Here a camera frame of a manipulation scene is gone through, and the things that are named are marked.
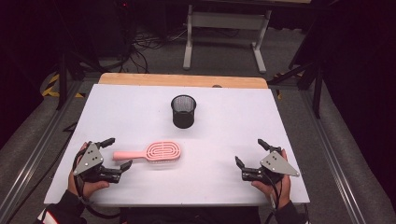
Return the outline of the yellow black hazard tape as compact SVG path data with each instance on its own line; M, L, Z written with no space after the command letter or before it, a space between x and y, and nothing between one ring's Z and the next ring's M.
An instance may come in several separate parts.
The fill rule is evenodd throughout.
M43 82L41 87L41 95L44 97L59 97L59 80L60 75L58 73L54 73L49 75L47 79Z
M274 75L274 78L281 77L282 75L282 73L277 73ZM279 89L276 89L276 97L278 100L282 100L282 93Z

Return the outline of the person's legs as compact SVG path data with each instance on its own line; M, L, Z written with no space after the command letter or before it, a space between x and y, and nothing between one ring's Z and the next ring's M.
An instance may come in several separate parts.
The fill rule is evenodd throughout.
M121 208L120 224L261 224L253 207Z

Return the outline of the person's left hand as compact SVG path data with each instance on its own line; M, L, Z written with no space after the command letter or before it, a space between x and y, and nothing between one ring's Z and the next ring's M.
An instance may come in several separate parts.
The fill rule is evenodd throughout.
M73 171L74 168L71 169L68 176L68 185L66 191L77 197L78 188L76 187L76 180ZM82 197L88 201L97 190L108 188L109 183L106 181L98 181L95 183L83 182L80 186L82 187Z

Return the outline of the person's right hand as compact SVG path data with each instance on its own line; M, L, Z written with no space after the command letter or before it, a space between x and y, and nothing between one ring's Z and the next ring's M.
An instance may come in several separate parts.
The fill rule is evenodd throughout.
M290 177L288 175L284 175L282 180L276 183L275 189L260 181L252 181L251 185L262 192L276 210L290 201Z

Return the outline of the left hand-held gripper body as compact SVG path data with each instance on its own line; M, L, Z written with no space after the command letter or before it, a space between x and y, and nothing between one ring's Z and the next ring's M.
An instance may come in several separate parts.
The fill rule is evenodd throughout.
M102 147L90 142L82 151L77 166L74 168L74 176L80 177L84 182L95 183L106 181L118 183L122 172L117 169L107 169L104 165L104 157L101 154Z

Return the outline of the black metal stand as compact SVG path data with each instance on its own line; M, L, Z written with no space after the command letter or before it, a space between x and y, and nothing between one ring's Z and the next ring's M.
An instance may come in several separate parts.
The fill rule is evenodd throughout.
M100 74L106 73L107 70L99 63L91 61L84 56L70 50L64 49L59 55L59 100L57 109L60 110L65 104L71 93L67 88L67 76L70 76L73 81L81 81L86 73L82 64L87 64L94 72Z
M288 78L295 77L298 74L302 75L297 81L297 88L300 91L307 91L312 83L315 84L312 100L312 109L316 118L319 119L320 96L323 81L323 75L319 62L312 62L300 65L296 68L291 69L289 72L283 75L274 77L273 79L269 80L267 84L270 86L274 86L278 83L281 83L282 81L287 80Z

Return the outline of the aluminium rail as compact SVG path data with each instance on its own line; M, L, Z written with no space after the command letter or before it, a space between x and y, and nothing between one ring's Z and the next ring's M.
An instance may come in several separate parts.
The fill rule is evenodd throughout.
M315 126L315 130L318 133L318 138L323 147L324 157L330 167L332 178L342 197L352 224L367 224L356 201L355 195L350 187L349 181L347 180L347 177L344 173L344 170L341 167L341 163L333 151L332 144L324 130L321 120L316 117L316 114L312 108L313 101L310 97L310 93L307 91L301 91L300 95L303 99L307 113L309 114L309 117Z
M59 98L59 101L63 101L63 105L60 109L56 109L53 112L48 126L40 136L35 146L32 147L29 158L19 170L16 179L13 181L12 187L7 193L7 196L0 204L0 224L6 224L7 219L11 217L14 208L17 206L18 200L22 196L22 193L34 174L39 161L46 152L54 132L56 131L67 107L69 107L75 95L78 93L81 84L81 81L73 81L70 84L70 89L66 90L66 93L64 94L65 99Z

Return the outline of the wooden table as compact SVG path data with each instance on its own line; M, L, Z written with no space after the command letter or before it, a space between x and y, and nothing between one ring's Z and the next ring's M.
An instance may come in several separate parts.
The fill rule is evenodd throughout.
M267 89L262 77L217 77L196 75L104 73L99 84L135 86L178 86L208 88Z

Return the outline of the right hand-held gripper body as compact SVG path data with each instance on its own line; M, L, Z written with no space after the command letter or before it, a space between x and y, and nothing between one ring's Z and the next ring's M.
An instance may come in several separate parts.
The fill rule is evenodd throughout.
M298 177L300 173L282 157L281 149L272 150L260 160L260 168L248 168L241 163L241 176L244 181L260 181L263 184L276 184L284 175Z

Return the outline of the black mesh pen cup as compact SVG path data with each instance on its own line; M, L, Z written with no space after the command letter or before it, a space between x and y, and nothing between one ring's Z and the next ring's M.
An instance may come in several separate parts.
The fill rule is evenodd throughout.
M173 123L179 129L188 129L194 123L194 111L197 104L189 95L181 94L171 101Z

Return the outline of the pink hairbrush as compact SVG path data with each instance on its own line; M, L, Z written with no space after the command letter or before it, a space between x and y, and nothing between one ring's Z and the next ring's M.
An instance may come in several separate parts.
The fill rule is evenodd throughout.
M142 151L115 151L114 161L145 159L147 161L172 161L181 155L179 145L172 141L154 142Z

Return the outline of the white board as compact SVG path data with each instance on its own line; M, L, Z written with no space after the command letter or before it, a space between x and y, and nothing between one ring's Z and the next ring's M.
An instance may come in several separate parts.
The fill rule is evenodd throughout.
M196 101L194 123L179 129L171 101L186 94ZM267 156L262 139L283 147L297 163L272 92L268 89L194 88L96 84L45 197L58 202L81 145L114 137L103 149L104 165L117 166L115 151L141 151L160 141L174 141L181 156L174 161L136 160L120 182L95 192L97 205L257 206L265 197L241 178L237 156L257 168Z

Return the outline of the white metal desk frame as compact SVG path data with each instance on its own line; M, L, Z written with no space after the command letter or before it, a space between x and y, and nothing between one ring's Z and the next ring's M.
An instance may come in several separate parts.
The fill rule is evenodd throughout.
M272 13L276 11L275 7L266 7L262 14L235 14L225 12L203 12L195 11L193 5L188 6L187 15L187 42L185 47L183 68L189 70L191 68L192 57L192 29L213 28L213 29L236 29L257 31L258 36L250 46L261 74L265 74L267 69L262 57L262 42L269 27Z

